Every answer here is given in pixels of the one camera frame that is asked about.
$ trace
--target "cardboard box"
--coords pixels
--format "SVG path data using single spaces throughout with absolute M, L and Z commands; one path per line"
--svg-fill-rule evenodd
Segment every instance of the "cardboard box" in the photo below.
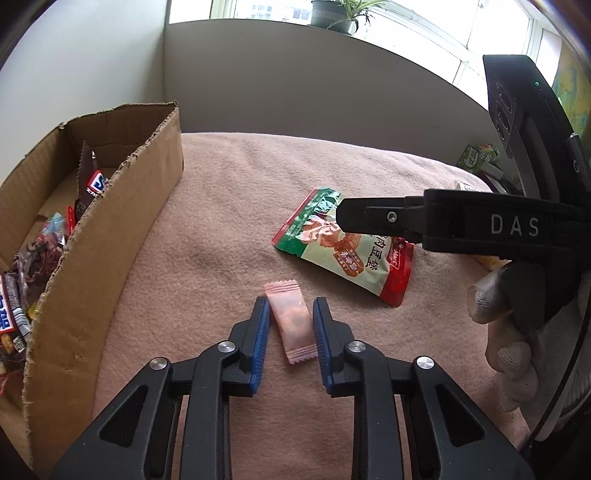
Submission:
M 0 187 L 0 268 L 66 213 L 86 140 L 109 177 L 70 237 L 37 309 L 22 383 L 10 380 L 0 423 L 40 478 L 92 419 L 100 356 L 146 234 L 183 172 L 178 108 L 124 105 L 53 129 Z

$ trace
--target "pink blanket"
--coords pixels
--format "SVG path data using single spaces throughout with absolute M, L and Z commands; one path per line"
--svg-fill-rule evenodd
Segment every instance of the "pink blanket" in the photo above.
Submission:
M 325 296 L 335 319 L 386 355 L 432 356 L 510 440 L 523 437 L 521 416 L 499 410 L 486 327 L 466 313 L 467 287 L 486 274 L 472 257 L 417 246 L 404 301 L 393 308 L 271 246 L 318 186 L 345 196 L 404 196 L 451 188 L 454 179 L 486 190 L 479 179 L 414 155 L 302 138 L 184 134 L 183 150 L 184 176 L 137 256 L 111 324 L 95 414 L 151 358 L 197 356 L 249 317 L 263 283 L 295 278 L 309 308 Z M 234 478 L 349 478 L 352 406 L 325 393 L 316 361 L 287 362 L 273 325 L 258 395 L 231 400 Z

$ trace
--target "white wall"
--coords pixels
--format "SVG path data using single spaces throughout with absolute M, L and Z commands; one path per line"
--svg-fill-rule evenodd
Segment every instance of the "white wall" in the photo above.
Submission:
M 167 25 L 164 90 L 184 132 L 320 138 L 449 164 L 468 144 L 501 146 L 488 112 L 450 83 L 375 45 L 302 25 Z
M 0 70 L 0 183 L 60 122 L 163 101 L 166 0 L 57 0 Z

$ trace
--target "white glove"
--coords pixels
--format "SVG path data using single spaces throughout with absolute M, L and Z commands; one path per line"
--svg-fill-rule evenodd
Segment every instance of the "white glove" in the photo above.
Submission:
M 468 288 L 468 314 L 488 324 L 486 360 L 499 374 L 501 408 L 521 409 L 530 430 L 554 395 L 579 336 L 587 308 L 591 271 L 583 275 L 576 298 L 544 327 L 525 337 L 513 323 L 511 305 L 499 285 L 498 270 Z M 536 440 L 559 430 L 591 393 L 591 329 L 562 395 Z

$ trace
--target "metal screw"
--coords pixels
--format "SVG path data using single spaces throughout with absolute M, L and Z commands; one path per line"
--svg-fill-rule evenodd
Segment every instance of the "metal screw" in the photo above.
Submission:
M 419 358 L 417 358 L 417 365 L 419 366 L 419 368 L 422 368 L 423 370 L 429 370 L 433 368 L 435 362 L 433 361 L 433 358 L 430 358 L 428 356 L 420 356 Z
M 150 360 L 150 368 L 152 370 L 162 370 L 164 367 L 166 367 L 167 363 L 168 361 L 163 356 L 157 356 L 156 358 Z
M 347 345 L 347 348 L 354 353 L 360 353 L 365 350 L 365 344 L 358 340 L 353 340 L 350 344 Z
M 223 342 L 219 342 L 217 345 L 217 349 L 220 350 L 221 353 L 233 352 L 235 348 L 236 345 L 230 340 L 224 340 Z

